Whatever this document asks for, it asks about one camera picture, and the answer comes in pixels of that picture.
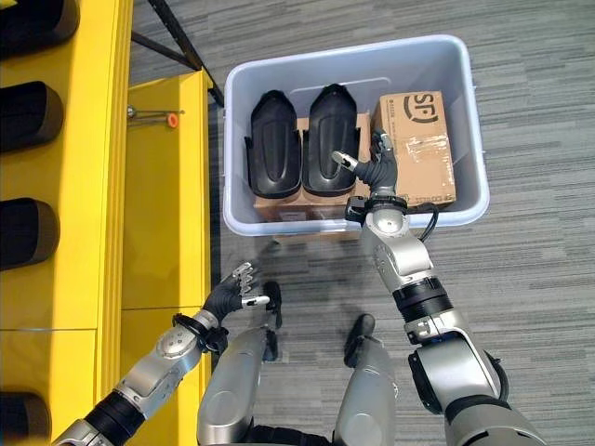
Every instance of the sf logo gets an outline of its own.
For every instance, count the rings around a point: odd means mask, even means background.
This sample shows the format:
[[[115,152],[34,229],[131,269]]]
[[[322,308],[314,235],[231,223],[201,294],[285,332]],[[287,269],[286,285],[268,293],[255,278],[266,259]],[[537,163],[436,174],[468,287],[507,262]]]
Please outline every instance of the sf logo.
[[[405,96],[405,114],[414,123],[428,124],[438,121],[438,113],[431,94]]]

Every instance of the cardboard box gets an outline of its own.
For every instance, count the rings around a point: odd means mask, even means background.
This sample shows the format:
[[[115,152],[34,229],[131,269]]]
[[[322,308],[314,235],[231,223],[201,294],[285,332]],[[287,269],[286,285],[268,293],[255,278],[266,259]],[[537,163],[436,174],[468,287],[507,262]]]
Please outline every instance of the cardboard box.
[[[392,139],[399,175],[397,195],[409,205],[451,203],[455,177],[443,96],[423,91],[380,97],[372,119]]]
[[[300,133],[308,130],[308,118],[297,119],[297,129]],[[370,160],[370,115],[359,113],[356,126],[360,128],[360,147],[358,159]],[[282,199],[269,199],[256,197],[255,209],[267,221],[303,221],[321,220],[329,218],[343,218],[345,204],[353,195],[368,196],[370,189],[359,179],[351,191],[337,197],[319,197],[307,193],[303,187],[291,197]]]

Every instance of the yellow shelf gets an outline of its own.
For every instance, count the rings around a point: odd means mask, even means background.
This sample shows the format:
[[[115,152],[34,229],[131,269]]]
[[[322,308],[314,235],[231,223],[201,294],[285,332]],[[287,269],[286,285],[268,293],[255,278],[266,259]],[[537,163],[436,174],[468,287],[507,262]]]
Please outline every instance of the yellow shelf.
[[[132,2],[80,0],[67,43],[3,60],[0,85],[41,80],[64,105],[59,136],[2,154],[0,198],[33,197],[59,217],[51,259],[0,273],[0,387],[46,399],[52,436],[119,377]]]
[[[122,276],[121,374],[154,347],[176,312],[192,315],[210,292],[208,120],[204,72],[133,86],[138,110],[182,110],[178,128],[130,127]],[[131,445],[195,444],[210,355],[188,374]]]
[[[0,388],[41,395],[52,438],[210,291],[212,82],[196,72],[128,90],[132,4],[80,0],[73,39],[0,66],[1,86],[44,81],[65,109],[56,140],[0,157],[0,199],[45,201],[60,221],[51,259],[0,273]],[[126,131],[127,103],[184,114],[177,129]],[[174,431],[178,444],[195,443],[209,375],[206,355],[131,443],[175,444],[163,437]]]
[[[130,88],[137,110],[182,110],[178,128],[130,127],[122,308],[195,307],[210,291],[204,72]]]

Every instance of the gray plastic bin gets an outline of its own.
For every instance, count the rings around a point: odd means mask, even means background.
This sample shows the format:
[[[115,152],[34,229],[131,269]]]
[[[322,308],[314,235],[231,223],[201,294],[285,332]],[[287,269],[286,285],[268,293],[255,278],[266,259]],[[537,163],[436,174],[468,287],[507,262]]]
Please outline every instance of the gray plastic bin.
[[[451,35],[430,35],[363,46],[247,62],[235,67],[225,84],[225,190],[223,217],[241,235],[283,235],[359,230],[344,219],[265,222],[254,209],[248,186],[244,137],[250,135],[250,113],[265,92],[285,92],[298,117],[325,85],[345,85],[358,112],[373,112],[388,93],[440,90],[448,124],[456,202],[440,214],[438,226],[459,226],[483,215],[489,189],[483,165],[482,138],[475,104],[469,53]],[[430,215],[411,216],[414,228]]]

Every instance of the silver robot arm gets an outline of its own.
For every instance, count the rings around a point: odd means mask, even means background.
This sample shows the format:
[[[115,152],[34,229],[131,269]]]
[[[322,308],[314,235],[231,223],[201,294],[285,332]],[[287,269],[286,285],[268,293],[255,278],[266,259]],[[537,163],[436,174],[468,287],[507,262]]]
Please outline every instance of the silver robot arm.
[[[390,138],[373,135],[375,160],[361,163],[342,152],[333,159],[370,186],[370,198],[351,197],[346,219],[362,224],[361,243],[403,315],[417,393],[432,413],[444,414],[449,446],[544,445],[531,424],[506,402],[508,380],[453,307],[423,243],[409,230],[411,209],[396,197],[397,165]]]
[[[254,286],[254,267],[246,262],[215,287],[203,308],[192,318],[177,314],[174,327],[155,348],[122,378],[85,419],[76,420],[54,445],[119,446],[171,397],[182,378],[206,351],[227,346],[221,321],[240,308],[268,304],[265,295],[248,295]]]

